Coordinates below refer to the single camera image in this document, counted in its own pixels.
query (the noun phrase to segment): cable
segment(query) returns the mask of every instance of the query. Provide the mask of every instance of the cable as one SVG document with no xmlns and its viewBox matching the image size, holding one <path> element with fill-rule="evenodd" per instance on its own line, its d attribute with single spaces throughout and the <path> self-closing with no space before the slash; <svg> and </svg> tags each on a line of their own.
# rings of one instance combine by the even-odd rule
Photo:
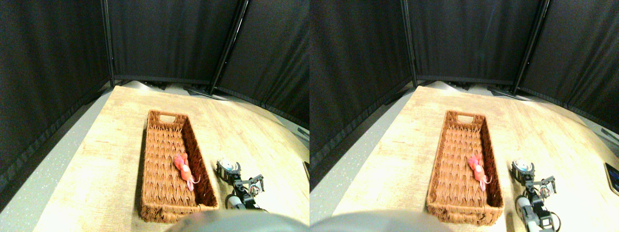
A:
<svg viewBox="0 0 619 232">
<path fill-rule="evenodd" d="M 563 225 L 563 223 L 561 222 L 561 218 L 559 218 L 559 215 L 557 215 L 554 212 L 550 212 L 552 214 L 554 214 L 556 216 L 556 219 L 559 219 L 559 227 L 556 229 L 556 232 L 559 232 L 559 230 L 561 229 L 561 225 Z"/>
</svg>

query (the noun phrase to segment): gray object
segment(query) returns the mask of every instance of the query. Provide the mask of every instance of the gray object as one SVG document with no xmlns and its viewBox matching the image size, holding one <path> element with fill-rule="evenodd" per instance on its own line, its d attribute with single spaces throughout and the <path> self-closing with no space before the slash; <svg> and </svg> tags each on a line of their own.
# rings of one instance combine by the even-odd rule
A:
<svg viewBox="0 0 619 232">
<path fill-rule="evenodd" d="M 256 210 L 213 210 L 181 218 L 167 232 L 306 232 L 307 225 L 292 218 Z"/>
<path fill-rule="evenodd" d="M 349 213 L 312 225 L 312 232 L 451 231 L 434 216 L 403 210 Z"/>
</svg>

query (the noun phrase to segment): basket handle hole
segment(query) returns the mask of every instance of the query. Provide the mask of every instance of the basket handle hole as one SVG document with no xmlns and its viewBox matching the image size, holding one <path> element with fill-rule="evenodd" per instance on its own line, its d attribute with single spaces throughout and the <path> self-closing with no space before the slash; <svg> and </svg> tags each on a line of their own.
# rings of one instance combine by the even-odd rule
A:
<svg viewBox="0 0 619 232">
<path fill-rule="evenodd" d="M 462 123 L 472 123 L 473 119 L 471 116 L 458 115 L 458 121 Z"/>
<path fill-rule="evenodd" d="M 159 116 L 159 120 L 162 122 L 175 122 L 176 121 L 176 116 L 168 116 L 168 115 L 161 115 Z"/>
</svg>

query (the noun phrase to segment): metal pole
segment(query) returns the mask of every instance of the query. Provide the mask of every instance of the metal pole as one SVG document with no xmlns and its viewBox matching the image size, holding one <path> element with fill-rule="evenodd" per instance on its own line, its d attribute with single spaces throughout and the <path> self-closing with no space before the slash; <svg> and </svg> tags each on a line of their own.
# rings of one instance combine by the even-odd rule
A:
<svg viewBox="0 0 619 232">
<path fill-rule="evenodd" d="M 232 51 L 232 48 L 234 47 L 234 44 L 236 43 L 236 36 L 238 35 L 238 31 L 241 28 L 241 24 L 243 23 L 243 18 L 245 18 L 245 14 L 247 13 L 247 7 L 249 6 L 249 0 L 241 0 L 241 1 L 243 2 L 239 6 L 239 9 L 237 9 L 235 23 L 233 24 L 228 34 L 228 42 L 226 43 L 226 47 L 224 48 L 224 51 L 221 57 L 219 57 L 219 65 L 217 66 L 217 72 L 215 74 L 215 77 L 213 78 L 212 83 L 210 84 L 210 88 L 209 88 L 210 95 L 212 95 L 213 92 L 215 91 L 215 86 L 217 86 L 217 82 L 221 78 L 223 74 L 223 70 L 225 69 L 225 66 L 228 63 L 228 57 L 230 55 L 230 52 Z"/>
<path fill-rule="evenodd" d="M 535 50 L 535 45 L 537 44 L 537 39 L 539 38 L 539 33 L 542 31 L 542 25 L 544 23 L 544 19 L 546 19 L 546 13 L 548 12 L 548 7 L 550 5 L 550 0 L 544 0 L 541 3 L 541 9 L 538 11 L 537 21 L 535 23 L 535 27 L 532 31 L 531 36 L 529 37 L 529 45 L 527 46 L 527 53 L 522 60 L 522 64 L 520 65 L 520 72 L 518 72 L 518 78 L 514 82 L 514 89 L 512 90 L 512 94 L 516 95 L 518 91 L 518 86 L 522 81 L 522 77 L 526 73 L 527 68 L 529 67 L 529 61 L 531 59 L 531 55 L 533 54 L 533 50 Z"/>
<path fill-rule="evenodd" d="M 402 16 L 404 16 L 404 32 L 410 61 L 410 71 L 413 74 L 413 88 L 417 88 L 417 67 L 415 67 L 415 47 L 413 45 L 413 34 L 410 31 L 409 4 L 407 0 L 400 1 L 402 5 Z"/>
<path fill-rule="evenodd" d="M 103 12 L 103 26 L 105 32 L 105 48 L 107 49 L 108 55 L 108 72 L 110 73 L 110 87 L 114 88 L 115 78 L 114 78 L 114 56 L 112 51 L 112 40 L 111 40 L 111 30 L 110 30 L 110 13 L 108 12 L 108 1 L 102 0 L 101 7 Z"/>
</svg>

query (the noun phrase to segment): wicker basket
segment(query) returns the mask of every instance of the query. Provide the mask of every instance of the wicker basket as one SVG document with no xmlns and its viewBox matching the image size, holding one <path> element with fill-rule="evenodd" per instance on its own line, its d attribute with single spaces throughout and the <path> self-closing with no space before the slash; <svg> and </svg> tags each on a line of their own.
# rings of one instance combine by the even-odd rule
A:
<svg viewBox="0 0 619 232">
<path fill-rule="evenodd" d="M 460 122 L 459 115 L 473 121 Z M 485 192 L 468 164 L 480 152 L 483 169 L 492 178 Z M 485 116 L 447 111 L 426 204 L 430 214 L 450 223 L 493 225 L 501 216 L 503 195 Z"/>
<path fill-rule="evenodd" d="M 161 115 L 176 117 L 163 122 Z M 144 182 L 140 215 L 144 221 L 175 223 L 190 213 L 219 208 L 202 153 L 185 114 L 149 111 L 144 149 Z M 187 153 L 189 167 L 199 183 L 189 191 L 174 166 L 174 157 Z"/>
</svg>

